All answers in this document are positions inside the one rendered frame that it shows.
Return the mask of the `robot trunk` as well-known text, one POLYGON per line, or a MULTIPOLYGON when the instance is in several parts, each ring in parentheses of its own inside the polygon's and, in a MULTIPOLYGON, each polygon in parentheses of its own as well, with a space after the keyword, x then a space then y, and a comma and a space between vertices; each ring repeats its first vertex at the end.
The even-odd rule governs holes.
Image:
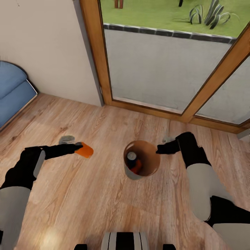
POLYGON ((144 232, 106 232, 101 250, 149 250, 144 232))

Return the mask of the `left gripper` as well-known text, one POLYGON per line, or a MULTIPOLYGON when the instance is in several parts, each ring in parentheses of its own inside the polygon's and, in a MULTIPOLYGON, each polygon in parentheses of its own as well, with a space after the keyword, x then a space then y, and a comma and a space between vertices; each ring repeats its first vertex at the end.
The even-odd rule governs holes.
POLYGON ((83 145, 74 145, 74 144, 61 144, 61 145, 56 145, 55 148, 57 150, 57 155, 56 157, 61 157, 65 156, 68 154, 73 154, 75 153, 75 150, 82 148, 83 145))

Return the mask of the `trash can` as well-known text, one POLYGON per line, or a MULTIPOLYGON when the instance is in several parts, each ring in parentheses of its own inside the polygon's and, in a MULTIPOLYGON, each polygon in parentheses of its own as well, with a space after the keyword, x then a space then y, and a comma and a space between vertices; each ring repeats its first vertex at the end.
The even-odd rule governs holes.
MULTIPOLYGON (((152 176, 156 173, 160 166, 160 155, 156 150, 156 147, 148 141, 135 140, 130 142, 124 149, 123 152, 125 174, 130 180, 138 180, 152 176), (141 170, 134 175, 133 172, 127 166, 126 159, 129 152, 135 152, 137 155, 137 161, 141 161, 143 166, 141 170)), ((137 165, 137 164, 136 164, 137 165)))

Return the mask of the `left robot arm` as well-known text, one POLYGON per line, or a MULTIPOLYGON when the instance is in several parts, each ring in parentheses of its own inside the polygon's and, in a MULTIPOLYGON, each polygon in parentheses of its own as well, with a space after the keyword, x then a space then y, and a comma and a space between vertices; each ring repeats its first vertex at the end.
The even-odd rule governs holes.
POLYGON ((44 160, 75 153, 83 145, 68 144, 72 135, 61 136, 56 146, 27 147, 9 169, 0 188, 0 250, 13 250, 19 239, 27 202, 44 160))

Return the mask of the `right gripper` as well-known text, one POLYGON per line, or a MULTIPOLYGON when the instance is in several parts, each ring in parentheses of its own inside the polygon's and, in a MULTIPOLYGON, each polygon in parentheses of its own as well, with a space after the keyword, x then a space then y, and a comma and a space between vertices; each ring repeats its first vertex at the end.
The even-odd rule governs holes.
POLYGON ((158 153, 161 154, 161 155, 172 155, 172 154, 175 154, 175 151, 172 149, 171 147, 171 142, 169 143, 166 143, 164 145, 158 145, 157 146, 157 149, 158 149, 158 153))

